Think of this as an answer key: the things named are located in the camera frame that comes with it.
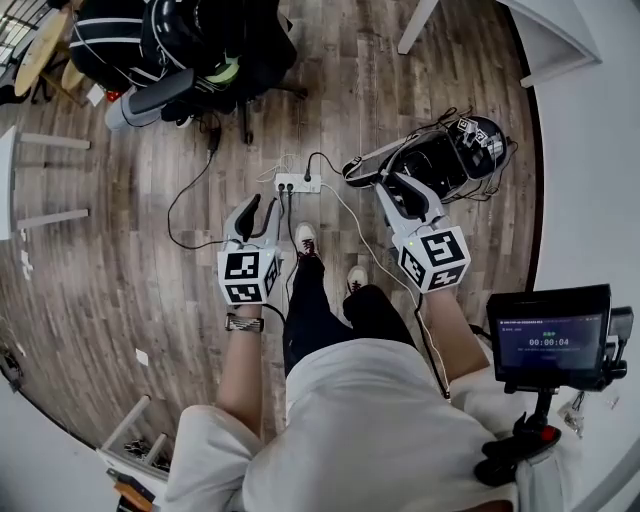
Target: black pants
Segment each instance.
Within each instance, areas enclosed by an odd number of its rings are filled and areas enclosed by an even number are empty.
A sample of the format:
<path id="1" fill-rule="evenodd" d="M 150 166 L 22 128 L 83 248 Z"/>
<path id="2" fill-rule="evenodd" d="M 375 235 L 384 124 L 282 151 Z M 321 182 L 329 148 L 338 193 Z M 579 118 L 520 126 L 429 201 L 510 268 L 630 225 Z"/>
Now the black pants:
<path id="1" fill-rule="evenodd" d="M 324 265 L 319 258 L 300 256 L 284 327 L 286 375 L 304 356 L 343 341 L 379 338 L 415 346 L 404 321 L 380 288 L 367 285 L 345 299 L 344 316 L 351 328 L 331 313 L 323 278 Z"/>

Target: sneaker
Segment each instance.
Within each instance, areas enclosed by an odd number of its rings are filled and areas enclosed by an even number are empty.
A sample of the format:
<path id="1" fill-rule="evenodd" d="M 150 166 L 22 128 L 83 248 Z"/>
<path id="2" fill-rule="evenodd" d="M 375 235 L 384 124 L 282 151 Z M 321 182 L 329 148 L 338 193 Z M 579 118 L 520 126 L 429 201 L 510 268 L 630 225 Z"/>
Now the sneaker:
<path id="1" fill-rule="evenodd" d="M 296 228 L 296 249 L 303 256 L 316 256 L 318 254 L 318 244 L 316 230 L 308 222 L 301 222 Z"/>
<path id="2" fill-rule="evenodd" d="M 347 276 L 347 288 L 349 289 L 350 294 L 356 293 L 363 286 L 367 286 L 369 284 L 369 277 L 367 276 L 367 271 L 364 267 L 360 265 L 356 265 L 349 271 L 349 275 Z"/>

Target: white shirt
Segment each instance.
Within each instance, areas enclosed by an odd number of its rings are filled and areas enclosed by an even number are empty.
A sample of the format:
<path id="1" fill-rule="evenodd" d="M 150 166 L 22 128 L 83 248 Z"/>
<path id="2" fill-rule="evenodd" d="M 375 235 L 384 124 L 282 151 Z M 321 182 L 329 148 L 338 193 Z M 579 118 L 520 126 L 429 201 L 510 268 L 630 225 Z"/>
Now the white shirt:
<path id="1" fill-rule="evenodd" d="M 518 510 L 516 484 L 491 488 L 473 475 L 482 445 L 532 412 L 524 393 L 504 394 L 492 368 L 452 382 L 450 404 L 413 347 L 360 339 L 305 357 L 286 391 L 287 426 L 267 446 L 220 409 L 186 409 L 163 510 L 446 512 L 499 500 Z M 569 506 L 571 434 L 548 452 L 545 478 L 554 496 L 560 489 L 554 511 Z M 529 481 L 530 471 L 519 468 L 518 478 Z"/>

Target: timer display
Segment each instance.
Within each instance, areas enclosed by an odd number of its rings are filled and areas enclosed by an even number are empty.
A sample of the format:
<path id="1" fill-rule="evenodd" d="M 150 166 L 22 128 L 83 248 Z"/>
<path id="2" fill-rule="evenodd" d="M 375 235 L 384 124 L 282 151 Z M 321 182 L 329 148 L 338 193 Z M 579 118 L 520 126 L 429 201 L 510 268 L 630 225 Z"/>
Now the timer display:
<path id="1" fill-rule="evenodd" d="M 600 315 L 498 320 L 502 365 L 559 370 L 593 368 L 601 327 Z"/>

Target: wristwatch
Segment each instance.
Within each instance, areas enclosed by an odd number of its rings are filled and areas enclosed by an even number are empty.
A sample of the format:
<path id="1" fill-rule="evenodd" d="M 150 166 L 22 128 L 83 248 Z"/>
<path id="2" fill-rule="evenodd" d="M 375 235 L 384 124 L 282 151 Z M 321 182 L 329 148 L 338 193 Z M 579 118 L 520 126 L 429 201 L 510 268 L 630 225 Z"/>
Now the wristwatch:
<path id="1" fill-rule="evenodd" d="M 244 318 L 236 316 L 233 313 L 227 313 L 224 322 L 224 328 L 227 331 L 247 331 L 261 333 L 264 330 L 264 319 L 262 318 Z"/>

